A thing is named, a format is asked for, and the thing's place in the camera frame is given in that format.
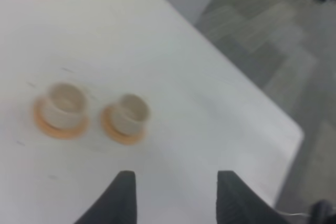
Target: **small container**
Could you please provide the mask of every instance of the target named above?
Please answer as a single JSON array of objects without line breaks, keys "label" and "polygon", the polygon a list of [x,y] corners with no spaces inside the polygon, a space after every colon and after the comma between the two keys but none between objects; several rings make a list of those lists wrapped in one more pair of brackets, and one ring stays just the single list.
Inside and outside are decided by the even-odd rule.
[{"label": "small container", "polygon": [[118,132],[126,136],[134,136],[143,132],[150,110],[140,97],[126,94],[113,105],[109,116],[110,122]]},{"label": "small container", "polygon": [[82,123],[86,109],[86,97],[77,86],[58,83],[48,91],[40,113],[50,126],[60,130],[69,130],[77,128]]}]

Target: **gray carpet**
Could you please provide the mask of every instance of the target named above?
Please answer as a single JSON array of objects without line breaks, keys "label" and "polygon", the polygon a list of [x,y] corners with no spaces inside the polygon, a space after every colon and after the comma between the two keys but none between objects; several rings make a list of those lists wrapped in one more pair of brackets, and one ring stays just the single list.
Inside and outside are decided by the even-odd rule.
[{"label": "gray carpet", "polygon": [[196,27],[305,132],[277,209],[336,205],[336,4],[213,0]]}]

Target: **white table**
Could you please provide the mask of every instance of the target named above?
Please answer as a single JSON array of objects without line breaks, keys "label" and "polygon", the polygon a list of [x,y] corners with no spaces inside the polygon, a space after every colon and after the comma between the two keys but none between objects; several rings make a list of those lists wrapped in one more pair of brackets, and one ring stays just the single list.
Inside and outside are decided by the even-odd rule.
[{"label": "white table", "polygon": [[[124,169],[138,223],[215,223],[216,174],[234,170],[274,204],[302,140],[297,125],[164,0],[0,0],[0,223],[76,221]],[[43,135],[31,104],[57,81],[85,86],[81,138]],[[125,92],[144,96],[144,141],[99,124]]]}]

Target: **white cup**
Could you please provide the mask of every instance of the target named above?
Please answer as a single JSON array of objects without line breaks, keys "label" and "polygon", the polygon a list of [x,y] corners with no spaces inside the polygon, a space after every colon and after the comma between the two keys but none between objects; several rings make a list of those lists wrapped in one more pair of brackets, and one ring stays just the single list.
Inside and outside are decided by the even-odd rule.
[{"label": "white cup", "polygon": [[149,107],[140,97],[126,94],[113,106],[110,120],[120,133],[136,135],[143,130],[149,115]]},{"label": "white cup", "polygon": [[41,114],[51,126],[66,130],[77,127],[85,116],[87,101],[75,85],[58,83],[48,91]]}]

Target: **orange base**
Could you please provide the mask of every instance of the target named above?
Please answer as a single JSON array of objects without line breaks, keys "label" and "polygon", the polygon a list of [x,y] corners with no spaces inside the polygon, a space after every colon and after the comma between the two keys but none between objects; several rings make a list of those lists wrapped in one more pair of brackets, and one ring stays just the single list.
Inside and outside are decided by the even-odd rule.
[{"label": "orange base", "polygon": [[53,127],[50,124],[48,124],[42,117],[40,112],[42,105],[43,105],[42,99],[39,99],[34,103],[34,121],[37,127],[48,136],[61,139],[70,139],[81,135],[88,128],[89,125],[88,118],[84,118],[83,121],[80,123],[80,125],[74,129],[60,130]]},{"label": "orange base", "polygon": [[145,136],[145,130],[143,130],[137,135],[132,135],[132,136],[127,136],[127,135],[124,135],[118,132],[113,127],[110,117],[109,117],[112,110],[113,110],[113,107],[109,106],[109,107],[106,107],[101,113],[101,125],[103,129],[105,130],[107,136],[109,136],[113,140],[121,144],[124,144],[124,145],[136,144],[137,142],[143,139],[143,137]]}]

